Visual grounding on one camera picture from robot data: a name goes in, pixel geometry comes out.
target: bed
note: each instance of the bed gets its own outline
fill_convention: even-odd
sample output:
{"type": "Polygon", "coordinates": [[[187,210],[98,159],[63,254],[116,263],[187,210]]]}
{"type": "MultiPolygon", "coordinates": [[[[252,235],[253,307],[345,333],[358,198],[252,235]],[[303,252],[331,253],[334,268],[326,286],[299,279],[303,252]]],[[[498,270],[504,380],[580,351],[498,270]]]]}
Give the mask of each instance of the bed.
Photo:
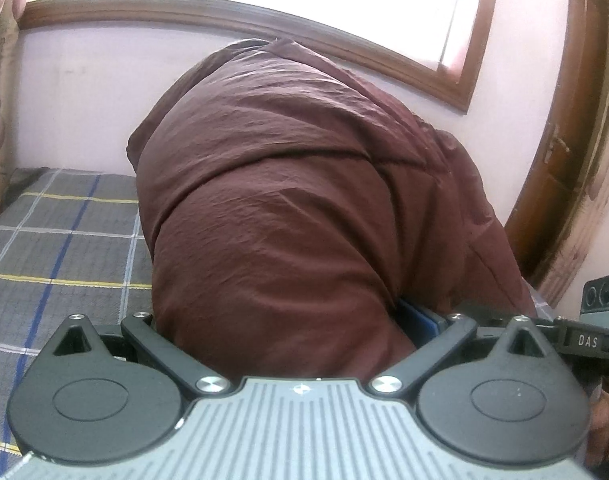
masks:
{"type": "Polygon", "coordinates": [[[114,324],[151,307],[135,179],[40,173],[0,216],[0,475],[20,458],[9,394],[60,322],[82,313],[114,324]]]}

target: door handle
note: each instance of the door handle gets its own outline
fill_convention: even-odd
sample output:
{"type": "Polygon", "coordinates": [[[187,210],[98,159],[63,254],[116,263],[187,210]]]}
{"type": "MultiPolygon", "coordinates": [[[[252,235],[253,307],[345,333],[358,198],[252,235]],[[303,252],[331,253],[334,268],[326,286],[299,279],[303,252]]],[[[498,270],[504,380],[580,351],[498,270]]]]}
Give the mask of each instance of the door handle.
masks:
{"type": "Polygon", "coordinates": [[[565,153],[571,153],[571,148],[569,148],[569,146],[567,146],[567,143],[558,136],[559,130],[560,127],[557,124],[553,129],[553,135],[549,140],[549,146],[547,147],[547,152],[545,153],[545,164],[549,164],[549,160],[551,159],[551,156],[553,154],[553,149],[556,147],[556,145],[562,147],[562,149],[565,150],[565,153]]]}

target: wooden window frame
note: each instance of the wooden window frame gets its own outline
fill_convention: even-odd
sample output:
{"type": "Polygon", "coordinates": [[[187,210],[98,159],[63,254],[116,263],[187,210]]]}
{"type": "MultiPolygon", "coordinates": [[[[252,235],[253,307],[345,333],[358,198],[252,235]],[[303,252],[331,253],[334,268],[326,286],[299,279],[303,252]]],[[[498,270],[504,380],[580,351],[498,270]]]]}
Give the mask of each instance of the wooden window frame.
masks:
{"type": "Polygon", "coordinates": [[[467,112],[483,62],[496,0],[479,0],[461,65],[432,70],[402,54],[321,23],[227,0],[36,0],[20,28],[81,22],[158,22],[217,27],[255,37],[289,37],[325,56],[374,70],[467,112]]]}

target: metal screw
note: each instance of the metal screw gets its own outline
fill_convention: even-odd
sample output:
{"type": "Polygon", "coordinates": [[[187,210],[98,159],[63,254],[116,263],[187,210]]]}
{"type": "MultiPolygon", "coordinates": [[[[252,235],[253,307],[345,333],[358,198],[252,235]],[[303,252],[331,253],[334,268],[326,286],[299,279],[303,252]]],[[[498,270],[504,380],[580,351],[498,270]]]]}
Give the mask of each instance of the metal screw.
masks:
{"type": "Polygon", "coordinates": [[[206,394],[219,394],[229,387],[229,381],[224,377],[208,376],[198,381],[196,387],[206,394]]]}
{"type": "Polygon", "coordinates": [[[397,377],[383,375],[371,381],[371,387],[382,394],[393,394],[403,387],[403,382],[397,377]]]}

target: wrinkled fabric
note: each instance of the wrinkled fabric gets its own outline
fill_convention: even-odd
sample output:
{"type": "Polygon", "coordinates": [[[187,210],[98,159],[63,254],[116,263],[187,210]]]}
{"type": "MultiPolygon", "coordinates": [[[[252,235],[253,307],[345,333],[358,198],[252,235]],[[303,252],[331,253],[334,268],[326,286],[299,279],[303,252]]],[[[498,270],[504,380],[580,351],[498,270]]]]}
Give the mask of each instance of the wrinkled fabric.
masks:
{"type": "Polygon", "coordinates": [[[535,314],[462,145],[293,41],[207,57],[127,153],[157,329],[232,380],[366,381],[414,350],[400,297],[535,314]]]}

